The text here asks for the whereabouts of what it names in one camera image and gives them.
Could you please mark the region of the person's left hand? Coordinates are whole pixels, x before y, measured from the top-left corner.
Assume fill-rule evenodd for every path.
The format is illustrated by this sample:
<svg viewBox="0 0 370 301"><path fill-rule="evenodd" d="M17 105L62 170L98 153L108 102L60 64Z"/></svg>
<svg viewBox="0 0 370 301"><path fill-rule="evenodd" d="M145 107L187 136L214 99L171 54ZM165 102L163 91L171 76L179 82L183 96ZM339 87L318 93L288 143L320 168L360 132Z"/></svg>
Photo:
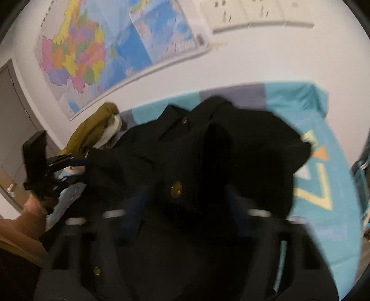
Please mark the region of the person's left hand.
<svg viewBox="0 0 370 301"><path fill-rule="evenodd" d="M45 208L30 195L20 216L1 219L1 249L40 265L48 255L40 242L45 230Z"/></svg>

